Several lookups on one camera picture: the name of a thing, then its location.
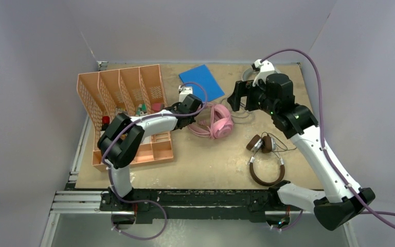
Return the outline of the grey over-ear headphones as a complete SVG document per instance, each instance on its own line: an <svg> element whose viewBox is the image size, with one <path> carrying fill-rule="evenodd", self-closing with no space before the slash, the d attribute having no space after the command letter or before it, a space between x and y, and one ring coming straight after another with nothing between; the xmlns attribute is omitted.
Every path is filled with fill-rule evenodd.
<svg viewBox="0 0 395 247"><path fill-rule="evenodd" d="M253 82L256 75L257 75L257 72L253 71L252 68L248 68L248 69L246 69L246 70L243 72L240 81L251 80L251 81ZM271 98L270 86L269 86L268 84L266 84L266 96L267 96L267 98L266 98L266 100L265 100L265 106L267 107L267 112L266 112L266 113L268 113L268 114L270 114L270 115L273 115L274 112L275 112L275 106L274 106L275 100ZM220 101L220 104L223 104L224 102L227 102L227 98L228 98L228 97L223 98L223 99ZM247 111L247 110L244 108L245 103L246 103L246 96L245 96L245 97L242 97L240 108L242 108L244 112L247 112L247 115L244 116L244 118L248 118L249 115L251 115L251 113L250 113L251 111ZM231 116L232 116L232 119L233 119L233 121L234 121L235 124L241 124L241 125L245 124L244 122L238 122L238 121L236 122L235 119L236 119L236 118L240 118L240 116L235 116L235 115L234 115L234 111L231 109L231 107L230 107L229 104L228 104L227 108L228 108L228 110L230 111Z"/></svg>

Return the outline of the pink wired headphones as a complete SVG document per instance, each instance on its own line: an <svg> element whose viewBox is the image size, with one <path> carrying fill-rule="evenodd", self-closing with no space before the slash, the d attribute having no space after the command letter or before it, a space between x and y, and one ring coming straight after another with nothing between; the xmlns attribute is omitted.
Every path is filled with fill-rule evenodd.
<svg viewBox="0 0 395 247"><path fill-rule="evenodd" d="M234 121L227 107L222 104L209 103L206 108L210 109L210 122L201 120L197 125L189 125L188 130L198 137L219 139L227 137L234 128Z"/></svg>

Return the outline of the brown on-ear headphones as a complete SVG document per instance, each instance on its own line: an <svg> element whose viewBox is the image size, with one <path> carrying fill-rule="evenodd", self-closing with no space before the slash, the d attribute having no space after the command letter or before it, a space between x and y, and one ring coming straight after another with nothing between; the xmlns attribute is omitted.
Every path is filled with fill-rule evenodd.
<svg viewBox="0 0 395 247"><path fill-rule="evenodd" d="M246 149L252 153L248 161L251 179L260 186L271 187L282 182L285 177L285 161L281 153L294 151L297 148L289 148L274 134L262 132L251 138ZM277 178L273 181L261 179L256 171L257 167L263 167L266 171L271 169L277 173Z"/></svg>

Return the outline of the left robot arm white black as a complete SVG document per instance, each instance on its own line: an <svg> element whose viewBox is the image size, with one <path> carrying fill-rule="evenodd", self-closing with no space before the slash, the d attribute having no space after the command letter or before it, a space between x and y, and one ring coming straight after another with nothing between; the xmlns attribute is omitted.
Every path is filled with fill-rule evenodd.
<svg viewBox="0 0 395 247"><path fill-rule="evenodd" d="M142 141L155 134L181 130L195 122L195 117L205 108L206 102L189 94L183 101L145 116L128 116L120 113L114 117L97 141L101 161L107 165L110 190L115 194L113 204L119 210L132 206L129 194L130 164L136 157Z"/></svg>

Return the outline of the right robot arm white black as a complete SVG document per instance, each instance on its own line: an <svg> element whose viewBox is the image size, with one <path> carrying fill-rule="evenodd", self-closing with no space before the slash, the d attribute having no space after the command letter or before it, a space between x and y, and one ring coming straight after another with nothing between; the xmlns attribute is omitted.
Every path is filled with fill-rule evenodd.
<svg viewBox="0 0 395 247"><path fill-rule="evenodd" d="M371 188L362 188L320 139L320 126L308 107L296 103L293 82L285 74L271 74L253 81L237 81L227 102L233 111L246 98L245 109L269 114L275 127L301 152L323 186L323 191L282 181L270 187L269 205L281 209L292 205L312 212L318 222L333 231L359 215L375 199Z"/></svg>

